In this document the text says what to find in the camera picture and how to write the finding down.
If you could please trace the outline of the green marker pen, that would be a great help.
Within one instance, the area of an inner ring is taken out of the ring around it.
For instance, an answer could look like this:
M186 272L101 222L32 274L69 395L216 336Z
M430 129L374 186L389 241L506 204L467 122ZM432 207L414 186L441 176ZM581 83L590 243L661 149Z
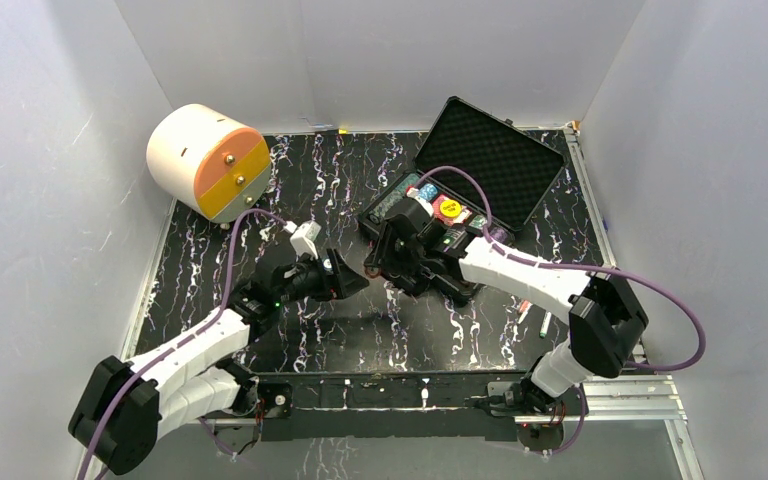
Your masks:
M541 326L538 333L541 339L544 339L547 336L549 327L551 325L551 320L552 320L552 314L549 312L546 312L541 322Z

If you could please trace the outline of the black front mounting bar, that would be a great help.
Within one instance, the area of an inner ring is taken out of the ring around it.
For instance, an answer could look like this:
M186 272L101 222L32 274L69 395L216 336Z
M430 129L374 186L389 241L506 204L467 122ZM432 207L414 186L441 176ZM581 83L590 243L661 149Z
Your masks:
M515 441L550 416L505 402L520 371L270 373L263 379L289 394L268 413L267 442L314 438L479 437Z

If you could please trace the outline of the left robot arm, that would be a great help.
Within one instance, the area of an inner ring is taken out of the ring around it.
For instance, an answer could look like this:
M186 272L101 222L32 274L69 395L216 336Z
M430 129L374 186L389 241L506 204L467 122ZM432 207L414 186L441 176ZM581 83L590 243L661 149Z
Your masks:
M92 458L107 472L126 474L162 437L208 414L262 414L272 402L234 355L271 330L285 305L343 300L368 285L333 248L319 255L276 250L203 321L149 352L101 360L68 424L86 449L79 476Z

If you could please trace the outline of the black poker chip case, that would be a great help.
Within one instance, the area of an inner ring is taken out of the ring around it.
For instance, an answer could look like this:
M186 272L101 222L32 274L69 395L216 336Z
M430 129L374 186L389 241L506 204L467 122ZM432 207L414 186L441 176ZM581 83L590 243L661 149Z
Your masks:
M556 150L459 97L450 97L429 130L411 169L378 194L358 216L361 231L371 240L365 267L379 237L387 211L403 197L418 197L447 225L464 225L474 235L488 231L511 244L557 180L565 165ZM438 212L442 200L462 205L455 219ZM463 306L481 286L464 283L462 295L444 295Z

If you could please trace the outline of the white cylindrical drawer box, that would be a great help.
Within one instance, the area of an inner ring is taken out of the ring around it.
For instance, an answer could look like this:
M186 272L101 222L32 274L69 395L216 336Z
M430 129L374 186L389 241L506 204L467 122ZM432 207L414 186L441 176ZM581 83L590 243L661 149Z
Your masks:
M158 124L146 162L164 191L216 224L252 207L273 170L258 130L202 104L184 105Z

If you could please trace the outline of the red marker pen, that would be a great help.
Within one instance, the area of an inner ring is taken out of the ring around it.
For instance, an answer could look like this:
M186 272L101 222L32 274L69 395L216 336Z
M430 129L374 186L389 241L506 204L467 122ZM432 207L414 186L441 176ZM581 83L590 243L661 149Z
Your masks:
M523 300L521 302L521 304L519 305L519 308L518 308L518 312L519 312L519 316L517 318L517 323L518 324L522 324L525 321L525 319L527 318L527 315L528 315L531 307L532 307L532 303L531 302L529 302L527 300Z

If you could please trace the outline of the yellow dealer button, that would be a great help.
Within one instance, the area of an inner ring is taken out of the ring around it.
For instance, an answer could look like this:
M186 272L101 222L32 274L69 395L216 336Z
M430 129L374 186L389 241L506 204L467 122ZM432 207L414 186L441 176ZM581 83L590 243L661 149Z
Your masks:
M462 213L462 205L453 199L445 199L438 205L438 212L444 218L455 219Z

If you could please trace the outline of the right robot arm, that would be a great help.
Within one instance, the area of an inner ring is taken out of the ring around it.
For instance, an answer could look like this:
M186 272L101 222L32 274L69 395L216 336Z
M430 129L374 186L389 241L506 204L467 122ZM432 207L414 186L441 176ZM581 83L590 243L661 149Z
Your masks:
M580 382L618 377L648 324L618 271L543 263L488 232L476 236L464 225L446 226L419 198L402 198L387 211L365 267L410 288L435 276L493 287L566 324L567 339L540 357L523 381L524 403L537 414L550 413Z

